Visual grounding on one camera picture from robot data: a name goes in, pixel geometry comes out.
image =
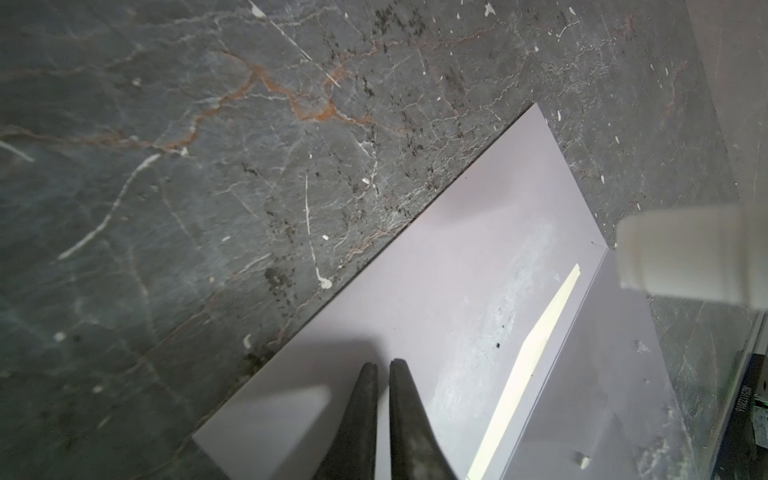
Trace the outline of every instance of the marble floor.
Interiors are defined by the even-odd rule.
[[[748,143],[718,124],[683,0],[0,12],[17,478],[220,478],[191,433],[534,102],[609,245],[630,212],[755,184],[734,178]],[[650,306],[705,458],[751,317]]]

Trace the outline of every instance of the white cylinder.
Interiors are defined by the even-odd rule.
[[[624,288],[768,310],[768,210],[742,204],[656,210],[617,228]]]

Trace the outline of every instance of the gray marble tile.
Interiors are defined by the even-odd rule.
[[[216,475],[196,426],[533,102],[610,245],[738,198],[683,2],[486,5],[0,7],[0,462]],[[699,310],[654,305],[694,445],[744,340]]]
[[[739,192],[768,200],[768,4],[687,0]]]

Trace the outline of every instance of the light strip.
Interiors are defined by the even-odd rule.
[[[577,263],[568,274],[568,278],[560,285],[531,332],[525,337],[518,358],[515,359],[512,371],[509,373],[509,379],[502,396],[498,399],[488,429],[485,430],[485,436],[480,443],[475,460],[472,461],[472,466],[469,468],[467,480],[482,480],[485,471],[488,470],[488,465],[496,453],[504,432],[507,431],[512,415],[520,403],[525,387],[528,386],[528,381],[530,381],[541,354],[547,346],[549,336],[560,318],[568,297],[571,296],[571,291],[573,291],[579,275],[581,275],[581,270]]]

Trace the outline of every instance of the black object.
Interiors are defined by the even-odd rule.
[[[456,480],[403,359],[389,364],[389,448],[393,480]]]
[[[736,401],[730,413],[720,450],[715,461],[714,474],[721,480],[749,478],[750,461],[754,457],[755,438],[752,431],[752,405],[765,356],[753,353],[739,386]]]
[[[362,366],[331,447],[313,480],[372,480],[376,467],[377,368]],[[408,363],[389,364],[393,480],[457,480],[429,425]]]
[[[339,431],[313,480],[373,480],[376,470],[378,377],[379,367],[370,362],[362,366]]]

